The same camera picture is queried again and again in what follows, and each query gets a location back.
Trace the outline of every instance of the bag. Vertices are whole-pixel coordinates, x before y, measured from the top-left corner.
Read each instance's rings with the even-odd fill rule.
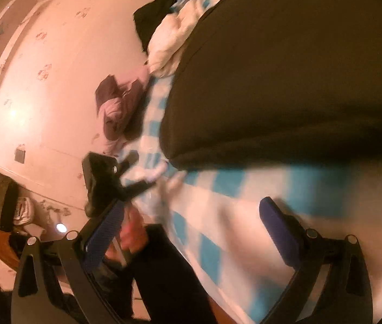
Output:
[[[18,184],[0,173],[0,230],[10,232],[14,227],[14,213],[18,200]]]
[[[26,225],[33,223],[35,208],[28,197],[19,197],[14,214],[14,225]]]

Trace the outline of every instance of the person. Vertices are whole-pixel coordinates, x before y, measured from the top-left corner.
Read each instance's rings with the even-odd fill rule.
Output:
[[[153,324],[217,324],[209,296],[192,267],[170,242],[161,225],[143,225],[133,205],[128,206],[129,222],[118,234],[123,250],[132,261],[122,267],[111,245],[100,267],[93,273],[106,301],[126,324],[147,323],[134,319],[132,282],[135,279]],[[66,295],[68,313],[79,323],[87,323],[75,298]],[[0,289],[0,324],[11,323],[11,296]]]

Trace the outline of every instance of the bedsheet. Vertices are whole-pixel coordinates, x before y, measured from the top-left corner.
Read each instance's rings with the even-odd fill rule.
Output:
[[[164,159],[158,133],[172,79],[153,81],[143,134],[118,158],[130,150],[140,155],[124,175],[125,185]],[[206,291],[236,322],[259,323],[293,275],[259,219],[265,196],[324,237],[358,237],[370,275],[374,321],[382,317],[382,162],[190,171],[182,183],[181,173],[169,165],[165,175],[162,188],[149,190],[136,203],[166,223]],[[322,269],[302,316],[310,314],[327,270]]]

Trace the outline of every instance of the dark pants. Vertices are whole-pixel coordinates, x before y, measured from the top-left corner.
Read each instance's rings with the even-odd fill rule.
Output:
[[[147,232],[148,245],[126,268],[105,260],[95,272],[106,300],[121,319],[141,322],[131,319],[135,279],[152,323],[216,324],[206,291],[163,228],[150,225]]]

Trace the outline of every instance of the black cushion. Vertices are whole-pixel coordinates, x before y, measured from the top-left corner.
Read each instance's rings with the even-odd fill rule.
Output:
[[[382,0],[221,0],[174,77],[178,168],[382,154]]]
[[[171,13],[170,7],[176,0],[154,0],[140,7],[134,13],[135,29],[141,40],[143,51],[147,52],[149,41],[158,25],[166,15]]]

